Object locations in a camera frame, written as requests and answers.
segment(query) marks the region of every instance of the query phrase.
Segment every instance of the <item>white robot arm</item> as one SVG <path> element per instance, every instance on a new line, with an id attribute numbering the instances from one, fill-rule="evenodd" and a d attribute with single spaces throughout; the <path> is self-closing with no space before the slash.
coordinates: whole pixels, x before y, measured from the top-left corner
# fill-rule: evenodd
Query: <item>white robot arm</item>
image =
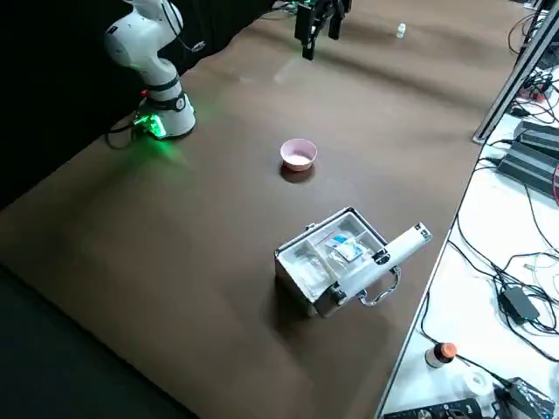
<path id="1" fill-rule="evenodd" d="M 107 53 L 117 64 L 135 69 L 146 84 L 148 97 L 137 120 L 147 122 L 159 139 L 184 136 L 196 124 L 194 108 L 175 66 L 157 55 L 183 28 L 181 13 L 169 0 L 126 3 L 132 4 L 132 11 L 106 31 Z"/>

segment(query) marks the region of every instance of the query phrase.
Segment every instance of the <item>brown table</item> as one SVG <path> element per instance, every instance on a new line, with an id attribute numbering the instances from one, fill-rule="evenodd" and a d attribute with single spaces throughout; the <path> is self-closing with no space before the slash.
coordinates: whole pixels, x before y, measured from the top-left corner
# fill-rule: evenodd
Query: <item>brown table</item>
<path id="1" fill-rule="evenodd" d="M 183 78 L 189 138 L 95 142 L 0 214 L 0 259 L 204 419 L 371 414 L 520 15 L 506 2 L 389 3 L 355 2 L 342 41 L 321 39 L 313 63 L 293 22 L 248 28 Z M 294 136 L 319 149 L 302 178 L 280 168 Z M 435 238 L 381 306 L 304 319 L 276 287 L 273 251 L 348 205 L 387 239 L 418 221 Z"/>

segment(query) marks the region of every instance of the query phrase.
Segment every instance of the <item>pink bowl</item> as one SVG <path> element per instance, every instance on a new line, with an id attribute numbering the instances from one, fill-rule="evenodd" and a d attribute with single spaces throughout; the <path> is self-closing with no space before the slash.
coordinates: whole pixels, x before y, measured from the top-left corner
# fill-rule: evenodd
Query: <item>pink bowl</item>
<path id="1" fill-rule="evenodd" d="M 302 172 L 313 166 L 318 154 L 316 146 L 302 138 L 293 138 L 284 142 L 279 152 L 283 164 L 294 172 Z"/>

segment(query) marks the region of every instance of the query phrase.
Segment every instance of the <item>tape roll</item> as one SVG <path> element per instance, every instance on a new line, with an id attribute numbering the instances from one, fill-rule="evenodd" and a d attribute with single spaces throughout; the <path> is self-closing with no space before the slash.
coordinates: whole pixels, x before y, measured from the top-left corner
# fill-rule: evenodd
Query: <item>tape roll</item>
<path id="1" fill-rule="evenodd" d="M 493 381 L 489 375 L 480 371 L 464 373 L 464 383 L 467 389 L 475 395 L 490 395 L 493 392 Z"/>

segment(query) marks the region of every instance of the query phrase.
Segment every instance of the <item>floor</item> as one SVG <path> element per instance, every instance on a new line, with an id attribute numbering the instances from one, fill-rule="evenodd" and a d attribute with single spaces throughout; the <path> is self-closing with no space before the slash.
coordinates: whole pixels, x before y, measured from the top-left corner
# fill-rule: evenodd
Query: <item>floor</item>
<path id="1" fill-rule="evenodd" d="M 189 138 L 96 141 L 0 214 L 0 260 L 202 418 L 372 415 L 523 14 L 506 0 L 355 0 L 312 63 L 293 20 L 258 21 L 183 77 Z M 280 167 L 292 137 L 319 149 L 302 177 Z M 434 239 L 381 306 L 302 319 L 273 251 L 349 205 L 388 239 L 418 221 Z"/>
<path id="2" fill-rule="evenodd" d="M 196 419 L 0 266 L 3 417 Z"/>

